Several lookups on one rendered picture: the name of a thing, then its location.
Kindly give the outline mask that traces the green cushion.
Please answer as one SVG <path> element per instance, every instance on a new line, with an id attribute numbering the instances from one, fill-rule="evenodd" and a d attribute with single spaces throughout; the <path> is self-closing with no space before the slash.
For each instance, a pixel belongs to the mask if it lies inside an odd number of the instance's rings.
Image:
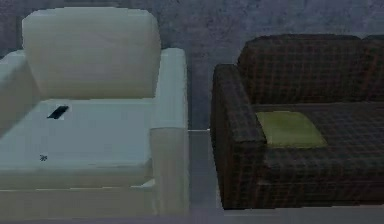
<path id="1" fill-rule="evenodd" d="M 319 148 L 326 140 L 304 114 L 293 111 L 257 112 L 267 145 L 273 148 Z"/>

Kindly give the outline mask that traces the dark plaid sofa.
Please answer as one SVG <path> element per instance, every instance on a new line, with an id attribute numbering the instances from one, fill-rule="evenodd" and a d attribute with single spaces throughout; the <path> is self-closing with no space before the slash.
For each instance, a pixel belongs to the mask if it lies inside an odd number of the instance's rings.
<path id="1" fill-rule="evenodd" d="M 304 114 L 327 145 L 269 147 L 265 111 Z M 384 204 L 384 35 L 248 41 L 214 69 L 210 133 L 226 210 Z"/>

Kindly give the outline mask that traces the black remote control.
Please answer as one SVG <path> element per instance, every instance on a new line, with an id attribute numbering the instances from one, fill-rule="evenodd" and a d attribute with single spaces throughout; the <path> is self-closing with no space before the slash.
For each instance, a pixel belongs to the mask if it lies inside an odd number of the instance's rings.
<path id="1" fill-rule="evenodd" d="M 48 119 L 59 119 L 69 109 L 66 105 L 58 106 L 49 116 Z"/>

